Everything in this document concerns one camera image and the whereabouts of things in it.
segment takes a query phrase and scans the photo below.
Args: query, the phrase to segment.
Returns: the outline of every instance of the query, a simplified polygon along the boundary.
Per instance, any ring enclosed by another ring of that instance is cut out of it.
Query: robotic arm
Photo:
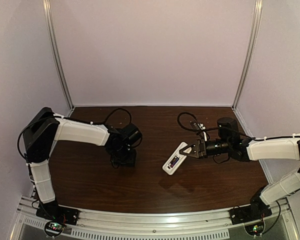
[[[37,216],[45,219],[66,219],[67,224],[77,223],[78,210],[58,205],[49,171],[50,152],[54,141],[74,141],[104,146],[115,166],[134,167],[136,150],[133,144],[141,141],[142,134],[132,123],[114,128],[104,122],[85,122],[53,113],[44,107],[21,132],[23,135],[29,174],[39,197]]]
[[[179,151],[182,155],[201,159],[227,153],[229,158],[241,162],[260,159],[300,161],[300,134],[256,139],[240,133],[235,119],[223,117],[217,121],[220,138],[208,140],[206,132],[209,129],[205,129],[203,124],[197,121],[191,122],[191,125],[194,132],[203,133],[203,137],[182,148]],[[260,189],[251,198],[249,206],[232,209],[230,211],[232,224],[257,220],[263,214],[265,217],[270,216],[272,214],[270,204],[298,190],[300,190],[300,168],[283,176],[280,181]]]

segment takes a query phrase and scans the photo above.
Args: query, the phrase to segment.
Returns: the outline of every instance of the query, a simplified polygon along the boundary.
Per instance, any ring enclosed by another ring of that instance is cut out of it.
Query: vertical metal pole
[[[249,72],[249,68],[250,68],[250,64],[252,61],[252,56],[254,53],[254,49],[256,46],[256,42],[257,42],[257,37],[258,37],[258,33],[259,33],[259,27],[260,27],[260,22],[261,22],[261,15],[262,15],[262,8],[263,8],[263,0],[256,0],[255,1],[255,7],[254,7],[254,14],[253,14],[253,20],[252,20],[252,27],[251,27],[251,33],[250,33],[250,39],[249,39],[249,44],[248,44],[248,49],[247,49],[247,53],[246,53],[246,57],[245,57],[245,61],[244,61],[244,65],[243,65],[243,70],[242,70],[242,74],[241,74],[241,79],[240,79],[240,83],[238,86],[238,89],[236,91],[236,95],[235,95],[235,99],[232,105],[232,108],[235,110],[238,106],[239,103],[239,99],[240,96],[242,94],[247,76],[248,76],[248,72]]]
[[[52,13],[51,13],[51,6],[50,6],[50,0],[43,0],[43,8],[44,8],[44,14],[45,14],[45,20],[48,28],[48,33],[49,33],[49,38],[50,38],[50,43],[51,43],[51,48],[52,48],[52,54],[54,58],[54,63],[56,67],[56,71],[59,76],[60,84],[62,87],[62,91],[65,97],[65,101],[68,105],[68,108],[71,110],[73,109],[74,105],[72,103],[69,89],[67,86],[65,74],[61,65],[61,60],[60,60],[60,55],[58,51],[58,45],[57,45],[57,39],[55,35],[55,29],[54,29],[54,23],[53,23],[53,18],[52,18]]]

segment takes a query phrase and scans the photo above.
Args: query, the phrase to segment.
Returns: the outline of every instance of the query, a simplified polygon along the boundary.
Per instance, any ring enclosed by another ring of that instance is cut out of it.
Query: white panel
[[[231,106],[253,0],[54,0],[74,105]]]
[[[300,0],[264,1],[260,32],[238,109],[258,137],[300,133]],[[274,181],[298,161],[267,161]],[[300,231],[300,192],[289,202]]]
[[[19,157],[19,132],[44,106],[67,114],[42,0],[0,0],[0,240],[21,195],[32,189]]]

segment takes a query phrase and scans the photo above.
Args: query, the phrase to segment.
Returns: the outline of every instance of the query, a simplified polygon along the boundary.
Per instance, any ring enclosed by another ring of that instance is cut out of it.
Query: dark brown wooden surface
[[[195,114],[207,127],[221,117],[235,115],[229,107],[125,107],[143,134],[137,148],[135,168],[111,166],[103,147],[59,141],[49,161],[53,187],[61,205],[122,213],[183,213],[248,204],[267,180],[258,161],[233,159],[216,164],[212,158],[187,158],[174,175],[162,165],[180,142],[191,143],[197,136],[181,129],[177,115]],[[77,107],[73,118],[102,121],[114,107]],[[190,118],[182,118],[184,124]],[[113,115],[110,124],[128,123],[124,112]],[[211,139],[217,138],[211,132]]]

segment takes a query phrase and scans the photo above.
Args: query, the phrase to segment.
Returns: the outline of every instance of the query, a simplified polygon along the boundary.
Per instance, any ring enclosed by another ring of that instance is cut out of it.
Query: ventilation grille
[[[25,217],[24,223],[39,229],[43,229],[45,226],[45,223],[43,221],[33,219],[31,217]]]
[[[227,229],[181,237],[121,237],[112,234],[100,234],[93,231],[72,229],[71,236],[82,240],[225,240],[229,239]]]

